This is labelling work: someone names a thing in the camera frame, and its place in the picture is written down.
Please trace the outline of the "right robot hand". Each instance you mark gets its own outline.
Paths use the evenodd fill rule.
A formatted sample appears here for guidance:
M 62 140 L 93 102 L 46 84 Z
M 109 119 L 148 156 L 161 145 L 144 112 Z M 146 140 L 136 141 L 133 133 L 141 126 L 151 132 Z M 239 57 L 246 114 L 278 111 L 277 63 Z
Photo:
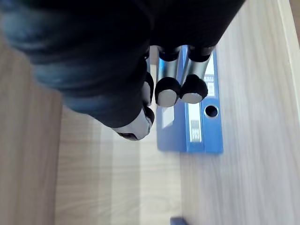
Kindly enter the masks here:
M 58 91 L 71 110 L 138 141 L 154 121 L 150 47 L 175 66 L 188 45 L 198 64 L 209 56 L 241 0 L 3 0 L 3 33 Z

